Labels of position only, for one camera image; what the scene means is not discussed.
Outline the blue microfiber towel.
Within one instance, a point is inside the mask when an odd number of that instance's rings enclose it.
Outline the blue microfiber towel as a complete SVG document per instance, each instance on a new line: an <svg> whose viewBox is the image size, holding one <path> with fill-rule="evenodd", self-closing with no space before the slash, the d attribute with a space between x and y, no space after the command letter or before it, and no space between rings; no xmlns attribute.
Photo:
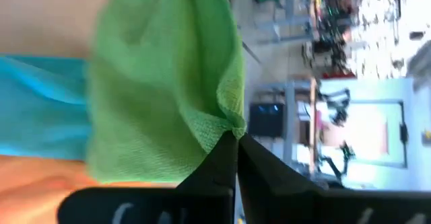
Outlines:
<svg viewBox="0 0 431 224"><path fill-rule="evenodd" d="M0 155L83 160L83 59L0 56Z"/></svg>

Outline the distant robot workstation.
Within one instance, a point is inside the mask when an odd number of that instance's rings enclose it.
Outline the distant robot workstation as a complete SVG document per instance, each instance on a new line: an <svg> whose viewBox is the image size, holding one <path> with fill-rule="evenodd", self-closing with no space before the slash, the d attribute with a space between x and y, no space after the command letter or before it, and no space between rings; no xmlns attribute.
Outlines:
<svg viewBox="0 0 431 224"><path fill-rule="evenodd" d="M404 79L384 80L325 80L324 94L350 91L347 120L335 126L329 120L330 111L319 106L322 114L322 155L330 157L335 166L343 168L346 144L355 153L350 160L343 183L352 188L396 189L392 182L395 174L404 174L406 150L401 138L401 125L405 122L403 103L409 93Z"/></svg>

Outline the green microfiber towel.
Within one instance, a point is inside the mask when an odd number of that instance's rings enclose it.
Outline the green microfiber towel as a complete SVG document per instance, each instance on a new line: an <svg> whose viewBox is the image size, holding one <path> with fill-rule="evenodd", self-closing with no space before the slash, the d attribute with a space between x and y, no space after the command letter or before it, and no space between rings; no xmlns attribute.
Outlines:
<svg viewBox="0 0 431 224"><path fill-rule="evenodd" d="M225 132L245 132L229 0L109 0L87 71L86 164L99 182L181 182Z"/></svg>

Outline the black box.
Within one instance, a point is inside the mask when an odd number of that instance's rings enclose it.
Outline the black box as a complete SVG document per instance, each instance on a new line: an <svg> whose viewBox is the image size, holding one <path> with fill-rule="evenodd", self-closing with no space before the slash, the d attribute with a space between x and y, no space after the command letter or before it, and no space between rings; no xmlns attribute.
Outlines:
<svg viewBox="0 0 431 224"><path fill-rule="evenodd" d="M256 137L282 137L284 133L284 109L283 104L251 104L248 133Z"/></svg>

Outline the orange microfiber towel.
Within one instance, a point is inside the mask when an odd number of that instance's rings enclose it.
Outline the orange microfiber towel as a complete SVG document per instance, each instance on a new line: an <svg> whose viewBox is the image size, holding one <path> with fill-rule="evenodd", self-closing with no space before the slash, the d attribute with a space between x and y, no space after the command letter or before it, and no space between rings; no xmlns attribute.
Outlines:
<svg viewBox="0 0 431 224"><path fill-rule="evenodd" d="M177 182L115 182L91 178L82 161L0 155L0 224L58 224L64 198L89 187L174 188Z"/></svg>

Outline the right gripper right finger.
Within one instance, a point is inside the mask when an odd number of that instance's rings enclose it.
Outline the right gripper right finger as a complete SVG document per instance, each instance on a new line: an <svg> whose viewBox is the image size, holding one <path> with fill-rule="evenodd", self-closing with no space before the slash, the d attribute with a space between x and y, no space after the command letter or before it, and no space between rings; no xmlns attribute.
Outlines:
<svg viewBox="0 0 431 224"><path fill-rule="evenodd" d="M431 224L431 193L322 188L249 135L238 180L248 224Z"/></svg>

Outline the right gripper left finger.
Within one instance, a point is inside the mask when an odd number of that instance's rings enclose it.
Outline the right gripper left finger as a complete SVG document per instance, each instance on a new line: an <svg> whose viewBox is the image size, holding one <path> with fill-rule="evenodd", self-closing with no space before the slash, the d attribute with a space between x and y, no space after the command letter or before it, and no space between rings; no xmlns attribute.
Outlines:
<svg viewBox="0 0 431 224"><path fill-rule="evenodd" d="M227 131L176 188L77 190L60 204L58 224L233 224L237 153Z"/></svg>

